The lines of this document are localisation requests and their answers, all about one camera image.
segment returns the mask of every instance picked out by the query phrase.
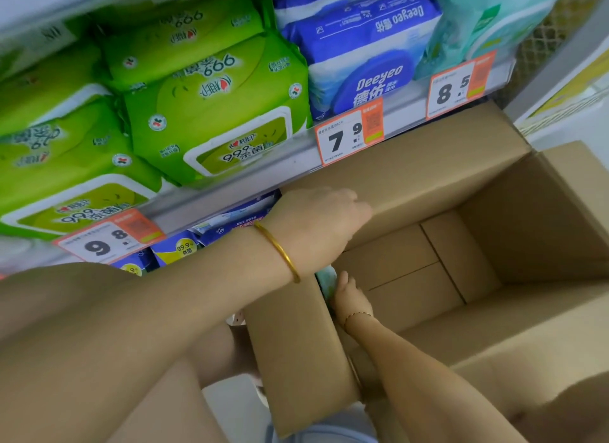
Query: price tag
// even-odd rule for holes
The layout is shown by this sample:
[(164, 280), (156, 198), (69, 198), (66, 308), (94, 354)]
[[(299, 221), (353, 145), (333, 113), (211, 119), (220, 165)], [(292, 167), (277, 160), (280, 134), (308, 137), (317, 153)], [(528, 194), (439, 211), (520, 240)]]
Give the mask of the price tag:
[(53, 241), (81, 260), (112, 263), (165, 238), (137, 209), (128, 209)]
[(315, 127), (317, 148), (327, 166), (385, 139), (383, 99), (377, 98)]
[(480, 98), (487, 87), (497, 51), (436, 74), (429, 83), (427, 120)]

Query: cardboard box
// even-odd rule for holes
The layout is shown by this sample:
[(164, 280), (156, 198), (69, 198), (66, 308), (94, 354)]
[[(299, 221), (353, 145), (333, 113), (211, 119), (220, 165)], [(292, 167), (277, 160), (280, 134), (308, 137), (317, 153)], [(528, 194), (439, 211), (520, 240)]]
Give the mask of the cardboard box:
[[(609, 370), (609, 173), (583, 144), (535, 153), (485, 103), (285, 189), (325, 185), (374, 210), (336, 269), (354, 275), (379, 320), (506, 416)], [(381, 442), (407, 441), (314, 280), (246, 317), (279, 435), (362, 399)]]

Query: brand logo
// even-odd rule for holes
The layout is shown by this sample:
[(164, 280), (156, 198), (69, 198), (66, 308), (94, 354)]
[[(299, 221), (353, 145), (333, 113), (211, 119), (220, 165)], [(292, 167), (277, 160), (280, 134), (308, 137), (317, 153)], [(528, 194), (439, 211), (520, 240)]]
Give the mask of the brand logo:
[(126, 154), (115, 154), (112, 156), (112, 163), (116, 167), (127, 167), (131, 165), (131, 162), (133, 162), (131, 157)]
[(398, 66), (397, 68), (393, 68), (392, 70), (388, 70), (388, 71), (386, 70), (385, 72), (382, 72), (381, 74), (377, 74), (375, 77), (370, 77), (369, 79), (361, 79), (357, 83), (357, 91), (359, 92), (360, 90), (367, 88), (370, 85), (381, 84), (381, 83), (385, 82), (385, 79), (392, 78), (393, 76), (397, 76), (400, 72), (402, 72), (403, 68), (404, 68), (404, 66)]
[(42, 153), (29, 154), (27, 156), (21, 156), (19, 161), (15, 163), (16, 167), (26, 167), (33, 164), (42, 164), (49, 159), (50, 152), (42, 151)]
[(87, 207), (90, 203), (91, 202), (88, 199), (80, 199), (80, 201), (61, 206), (60, 208), (55, 209), (55, 211), (60, 214), (69, 214), (75, 210), (80, 210)]
[(185, 40), (192, 41), (197, 38), (197, 29), (192, 28), (186, 31), (178, 31), (171, 34), (170, 42), (172, 44), (179, 44)]
[(171, 24), (175, 28), (180, 28), (184, 25), (189, 25), (193, 21), (201, 21), (203, 19), (203, 14), (199, 10), (195, 10), (194, 13), (191, 13), (188, 10), (182, 11), (177, 15), (167, 16), (166, 18), (161, 20), (161, 24)]
[(192, 74), (200, 74), (203, 77), (211, 77), (214, 74), (222, 72), (224, 68), (232, 68), (237, 63), (234, 56), (227, 53), (224, 58), (218, 60), (215, 56), (205, 58), (203, 61), (196, 62), (187, 68), (184, 68), (184, 75), (191, 76)]
[(201, 84), (199, 94), (203, 98), (209, 98), (218, 92), (227, 93), (230, 91), (232, 80), (228, 76), (217, 77), (213, 80)]
[(287, 92), (287, 94), (290, 95), (292, 100), (294, 100), (294, 98), (298, 98), (302, 92), (303, 86), (296, 82), (290, 85), (290, 90)]
[(126, 69), (134, 69), (138, 67), (138, 59), (135, 56), (128, 56), (122, 61), (122, 65)]
[(239, 146), (243, 146), (245, 144), (248, 144), (249, 142), (254, 141), (254, 138), (256, 137), (255, 133), (252, 133), (251, 135), (245, 136), (243, 138), (237, 139), (235, 141), (233, 141), (230, 145), (228, 145), (231, 149), (237, 149)]
[(167, 127), (167, 119), (161, 114), (155, 114), (148, 119), (148, 127), (154, 131), (161, 131)]

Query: gold bangle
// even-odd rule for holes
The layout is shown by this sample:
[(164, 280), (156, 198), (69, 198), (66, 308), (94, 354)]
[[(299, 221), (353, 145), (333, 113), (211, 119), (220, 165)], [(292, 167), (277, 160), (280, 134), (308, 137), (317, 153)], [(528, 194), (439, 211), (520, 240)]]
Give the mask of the gold bangle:
[(267, 238), (271, 244), (273, 244), (273, 247), (275, 247), (277, 249), (277, 252), (279, 252), (281, 257), (285, 260), (285, 263), (287, 263), (287, 266), (290, 267), (290, 270), (292, 271), (292, 275), (294, 276), (294, 282), (296, 284), (300, 283), (300, 275), (296, 271), (296, 267), (294, 266), (294, 263), (292, 263), (292, 260), (285, 253), (285, 250), (283, 250), (283, 247), (277, 242), (275, 237), (273, 235), (271, 235), (270, 231), (268, 231), (266, 228), (264, 228), (260, 224), (260, 222), (256, 222), (254, 224), (254, 227), (256, 227), (258, 229), (258, 231), (260, 231), (264, 235), (264, 237)]
[(355, 316), (355, 315), (357, 315), (357, 314), (367, 314), (367, 315), (368, 315), (368, 316), (370, 316), (371, 318), (374, 318), (374, 316), (372, 316), (372, 315), (371, 315), (371, 314), (369, 314), (369, 313), (366, 313), (365, 311), (356, 311), (356, 312), (354, 312), (354, 313), (351, 313), (349, 316), (347, 316), (347, 317), (345, 318), (345, 320), (343, 321), (342, 328), (343, 328), (343, 329), (345, 328), (345, 326), (346, 326), (346, 322), (347, 322), (347, 320), (348, 320), (348, 319), (349, 319), (351, 316)]

